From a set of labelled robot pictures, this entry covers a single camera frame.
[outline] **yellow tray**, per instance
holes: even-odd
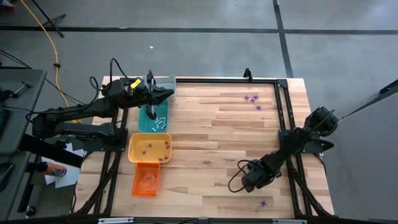
[[[168,133],[137,133],[130,138],[130,162],[165,163],[171,157],[172,137]]]

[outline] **small purple object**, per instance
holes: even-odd
[[[261,203],[261,207],[266,207],[268,205],[265,200],[261,201],[260,203]]]

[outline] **yellow cable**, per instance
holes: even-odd
[[[52,42],[52,39],[49,35],[49,33],[45,30],[45,28],[43,27],[43,25],[40,23],[40,21],[36,18],[35,14],[29,9],[29,7],[25,4],[24,0],[21,0],[21,2],[23,3],[23,5],[25,6],[25,8],[30,12],[30,14],[33,16],[33,18],[36,20],[36,22],[40,25],[40,27],[43,29],[43,31],[45,32],[45,35],[47,35],[47,37],[49,38],[52,48],[54,49],[54,53],[55,53],[55,63],[58,64],[58,53],[57,53],[57,49],[55,48],[55,44],[54,42]],[[59,90],[61,90],[60,85],[58,84],[58,74],[59,74],[59,69],[58,67],[55,67],[55,84],[57,84],[57,88]],[[65,98],[65,95],[60,91],[61,96],[63,98],[63,100],[65,101],[65,104],[67,105],[67,107],[69,107],[68,101]]]

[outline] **wooden tabletop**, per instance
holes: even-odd
[[[288,79],[297,126],[310,114],[304,80]],[[283,106],[285,100],[280,91]],[[254,104],[246,95],[258,95]],[[129,137],[138,133],[139,109],[131,108],[127,119]],[[94,118],[93,124],[110,122]],[[114,193],[112,216],[129,217],[294,217],[285,165],[282,177],[251,193],[231,193],[227,184],[238,171],[241,159],[259,159],[278,149],[280,129],[274,87],[270,84],[178,83],[177,97],[170,102],[168,133],[172,135],[171,160],[161,165],[159,191],[154,198],[131,195],[136,165],[122,153]],[[92,153],[81,167],[76,187],[78,210],[97,187],[104,153]],[[307,184],[326,211],[333,213],[323,166],[314,155],[303,154]],[[231,187],[242,187],[236,178]],[[304,212],[302,193],[298,190]],[[108,196],[104,191],[101,211]],[[261,207],[265,200],[266,207]]]

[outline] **white paper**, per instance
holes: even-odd
[[[83,157],[84,151],[82,149],[74,151],[72,148],[72,143],[67,144],[67,148],[65,149],[66,151],[72,152],[78,156]],[[69,185],[73,185],[76,183],[76,181],[79,179],[80,175],[80,169],[77,167],[73,167],[70,165],[62,164],[60,162],[56,162],[52,159],[47,159],[47,158],[42,158],[43,162],[51,162],[53,164],[65,166],[67,168],[67,173],[63,177],[54,177],[50,175],[45,176],[45,182],[48,184],[51,184],[55,182],[55,188],[60,188],[60,187],[65,187]]]

